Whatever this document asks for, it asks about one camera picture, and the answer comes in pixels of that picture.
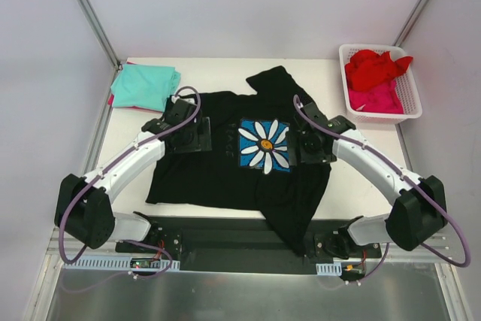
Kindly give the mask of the black t-shirt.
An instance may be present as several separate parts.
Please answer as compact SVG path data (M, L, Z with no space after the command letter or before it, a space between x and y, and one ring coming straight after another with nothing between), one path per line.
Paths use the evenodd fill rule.
M287 135L298 130L293 98L312 98L283 66L246 79L253 95L202 93L210 151L170 154L157 162L148 204L257 210L298 256L325 193L328 164L289 164Z

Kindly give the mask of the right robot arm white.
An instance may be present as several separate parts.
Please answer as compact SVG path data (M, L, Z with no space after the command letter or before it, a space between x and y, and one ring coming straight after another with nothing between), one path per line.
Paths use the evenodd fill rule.
M395 164L376 149L347 118L327 119L313 103L297 108L296 131L287 133L291 165L343 160L373 184L391 206L389 213L358 216L325 241L325 250L342 259L366 245L393 243L412 251L447 224L443 183Z

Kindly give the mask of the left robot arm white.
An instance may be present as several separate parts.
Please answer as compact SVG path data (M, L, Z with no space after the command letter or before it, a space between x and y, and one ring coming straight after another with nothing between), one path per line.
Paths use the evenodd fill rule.
M115 212L113 202L166 156L210 148L210 120L201 113L200 95L173 96L163 115L145 123L118 155L81 177L69 174L62 180L54 217L59 239L70 235L93 250L108 241L132 240L141 252L154 251L159 235L153 221L138 212Z

